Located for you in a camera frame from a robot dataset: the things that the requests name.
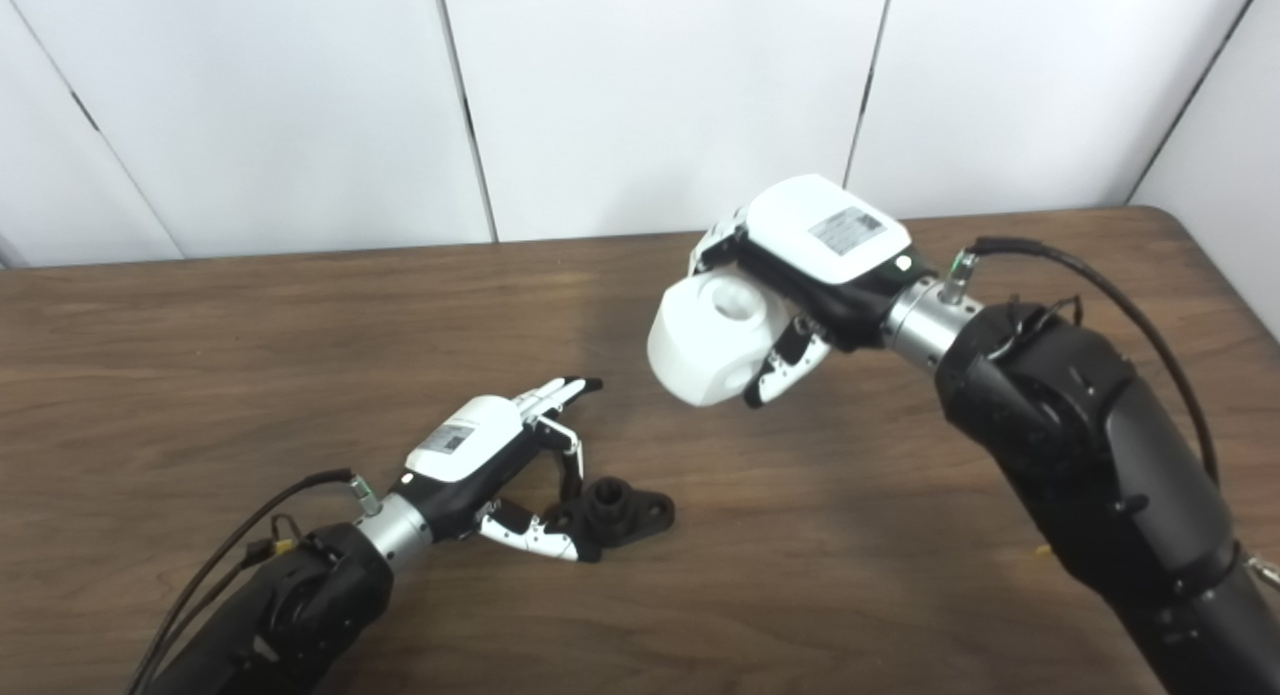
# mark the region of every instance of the black cable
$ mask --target black cable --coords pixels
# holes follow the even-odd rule
[[[273,525],[275,518],[278,517],[280,516],[271,516]],[[173,646],[178,643],[178,639],[182,637],[182,634],[183,631],[187,630],[187,626],[189,626],[192,621],[195,621],[200,616],[200,613],[204,612],[205,608],[211,605],[214,600],[216,600],[218,596],[221,595],[227,590],[227,587],[229,587],[230,584],[234,582],[236,579],[242,572],[250,570],[253,566],[265,563],[266,561],[271,559],[271,557],[274,557],[276,553],[276,545],[279,543],[280,539],[276,538],[275,534],[273,532],[273,536],[270,536],[270,539],[255,540],[253,543],[250,543],[248,545],[244,547],[244,557],[241,558],[241,562],[236,563],[234,566],[232,566],[232,570],[223,573],[223,576],[218,579],[218,582],[210,586],[209,590],[204,594],[204,596],[201,596],[200,600],[197,600],[197,603],[192,605],[191,609],[187,611],[187,614],[184,614],[182,619],[178,621],[178,625],[173,626],[173,631],[169,631],[169,637],[166,637],[165,641],[160,645],[160,649],[156,650],[154,658],[155,667],[151,668],[151,675],[143,681],[146,682],[147,687],[150,687],[151,681],[155,680],[155,673],[159,672],[161,667],[164,667],[165,655],[169,654],[169,650],[172,650]]]
[[[182,636],[182,632],[184,630],[187,630],[187,626],[191,625],[193,619],[196,619],[196,616],[198,616],[205,608],[207,608],[214,600],[216,600],[218,596],[221,595],[223,591],[227,590],[227,587],[230,586],[230,584],[236,580],[236,577],[238,577],[239,573],[242,572],[244,572],[244,564],[236,563],[236,567],[227,571],[220,579],[218,579],[218,582],[215,582],[209,589],[209,591],[205,593],[205,595],[200,598],[200,600],[197,600],[197,603],[192,605],[191,609],[187,611],[187,614],[183,616],[180,621],[178,621],[178,625],[173,626],[173,631],[169,632],[169,637],[166,637],[165,641],[160,644],[160,649],[156,650],[155,658],[151,659],[151,662],[155,663],[155,667],[148,668],[150,672],[143,678],[143,682],[146,682],[147,686],[151,685],[151,681],[155,681],[155,673],[159,672],[160,666],[164,664],[165,655],[168,655],[169,650],[173,649],[174,644],[178,643],[178,637]]]
[[[347,468],[326,470],[324,472],[316,472],[315,475],[302,477],[302,480],[294,483],[293,485],[285,486],[284,490],[279,490],[279,493],[276,493],[270,500],[264,503],[262,507],[242,522],[239,527],[237,527],[230,536],[228,536],[227,540],[223,541],[216,550],[214,550],[214,554],[205,561],[205,564],[200,566],[200,570],[196,571],[196,576],[192,576],[191,582],[188,582],[187,586],[182,589],[182,593],[178,594],[178,599],[174,600],[169,612],[165,613],[164,619],[160,622],[160,627],[156,628],[156,634],[151,639],[151,644],[147,645],[146,651],[142,654],[142,660],[138,662],[138,667],[133,672],[133,677],[129,680],[129,686],[124,691],[125,695],[137,695],[142,682],[147,682],[151,671],[154,671],[157,664],[155,657],[156,651],[159,651],[160,646],[169,637],[169,631],[178,619],[178,614],[182,612],[182,608],[187,605],[187,602],[196,594],[196,589],[200,587],[200,584],[209,577],[209,573],[214,570],[214,567],[216,567],[220,559],[223,559],[227,553],[230,552],[237,543],[239,543],[247,531],[252,530],[252,527],[257,525],[261,518],[266,517],[271,511],[279,507],[280,503],[288,500],[293,495],[297,495],[302,490],[308,489],[308,486],[323,485],[325,483],[347,483],[352,477],[355,477],[355,474]]]
[[[1020,253],[1021,256],[1032,256],[1039,259],[1051,259],[1059,265],[1069,268],[1079,276],[1084,276],[1085,280],[1092,282],[1093,287],[1102,291],[1120,307],[1120,312],[1124,312],[1138,330],[1143,335],[1147,335],[1147,340],[1151,347],[1156,349],[1156,355],[1160,356],[1160,361],[1165,363],[1165,370],[1169,371],[1169,376],[1172,378],[1174,385],[1178,387],[1178,393],[1181,395],[1183,402],[1187,404],[1187,413],[1190,416],[1193,425],[1196,426],[1196,436],[1199,440],[1201,461],[1204,465],[1204,472],[1208,474],[1210,480],[1215,485],[1219,485],[1217,476],[1217,451],[1213,448],[1213,438],[1208,431],[1208,420],[1204,417],[1204,411],[1201,408],[1199,401],[1196,398],[1196,390],[1192,388],[1190,380],[1187,379],[1187,372],[1183,371],[1183,366],[1174,357],[1174,352],[1169,348],[1165,338],[1156,329],[1155,323],[1148,320],[1146,315],[1138,308],[1138,306],[1129,300],[1124,291],[1120,291],[1114,282],[1107,280],[1097,270],[1093,270],[1088,262],[1082,261],[1082,259],[1073,256],[1073,253],[1062,252],[1052,247],[1052,244],[1041,243],[1041,241],[1029,241],[1023,238],[978,238],[974,244],[969,244],[969,253],[975,256],[987,256],[988,253]]]

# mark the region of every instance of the white wall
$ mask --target white wall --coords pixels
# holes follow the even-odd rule
[[[847,186],[901,218],[1124,204],[1245,0],[892,0]]]
[[[1280,338],[1280,0],[1254,0],[1134,204],[1183,221]]]
[[[445,0],[503,241],[691,230],[840,180],[884,0]]]
[[[489,239],[435,0],[13,1],[186,256]]]
[[[485,241],[485,180],[504,241],[800,172],[905,218],[1123,204],[1244,0],[14,3],[101,125],[10,12],[0,253],[52,265]]]
[[[174,259],[105,140],[0,0],[0,259],[10,266]]]

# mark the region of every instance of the wooden table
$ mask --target wooden table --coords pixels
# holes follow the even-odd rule
[[[911,221],[938,262],[1037,236],[1114,276],[1204,401],[1238,532],[1280,555],[1280,352],[1181,228],[1148,209]],[[589,476],[676,499],[676,527],[596,566],[434,548],[324,692],[1157,692],[1110,613],[1041,544],[932,385],[828,358],[759,412],[692,410],[644,340],[695,236],[475,244],[0,274],[0,692],[118,691],[197,563],[279,486],[388,484],[458,404],[604,378],[564,422]],[[989,259],[975,294],[1087,293]],[[554,498],[540,461],[517,502]],[[338,491],[288,508],[352,518]]]

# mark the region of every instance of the robotic hand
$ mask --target robotic hand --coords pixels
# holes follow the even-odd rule
[[[1116,300],[1188,399],[1204,467],[1128,358],[1080,326],[1078,298],[1050,307],[969,298],[969,276],[988,253],[1056,259]],[[707,291],[707,274],[727,266],[749,291],[736,294],[740,312],[716,305],[727,321],[721,329],[709,312],[684,329],[695,320],[691,308],[666,312],[682,284],[663,298],[649,358],[668,390],[691,404],[740,390],[760,407],[829,349],[891,349],[933,380],[947,421],[992,454],[1062,567],[1106,600],[1167,691],[1280,694],[1280,630],[1247,575],[1275,585],[1275,568],[1231,534],[1212,442],[1176,361],[1097,271],[1036,241],[978,239],[940,279],[905,227],[814,175],[765,189],[713,227],[690,256],[686,282],[703,279],[695,285]],[[750,315],[778,294],[797,311],[790,323],[787,314]],[[1069,323],[1059,312],[1070,303]],[[759,338],[727,335],[750,326],[768,330],[772,347],[751,349]],[[741,352],[726,353],[733,346],[723,339]],[[699,370],[712,355],[726,367]],[[741,362],[750,376],[735,375]]]
[[[310,692],[361,630],[387,611],[397,575],[435,543],[479,532],[518,550],[596,562],[602,548],[667,530],[675,521],[667,495],[631,490],[617,477],[582,490],[582,443],[558,417],[600,387],[599,380],[557,378],[511,399],[471,399],[416,445],[380,500],[361,477],[335,471],[349,477],[364,516],[311,531],[283,553],[269,548],[253,577],[152,681],[151,671],[178,636],[166,632],[174,611],[129,692]],[[562,483],[559,503],[540,518],[498,491],[543,449],[559,453]]]

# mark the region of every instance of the barcode label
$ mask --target barcode label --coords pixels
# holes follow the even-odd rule
[[[475,431],[475,427],[465,425],[442,425],[433,434],[428,435],[426,440],[422,440],[422,444],[417,445],[417,449],[453,454],[453,451],[461,448],[466,443],[467,436],[471,436]]]
[[[827,244],[837,256],[844,256],[850,250],[856,248],[873,236],[883,230],[884,227],[876,218],[860,209],[842,209],[836,215],[810,227],[809,234]]]

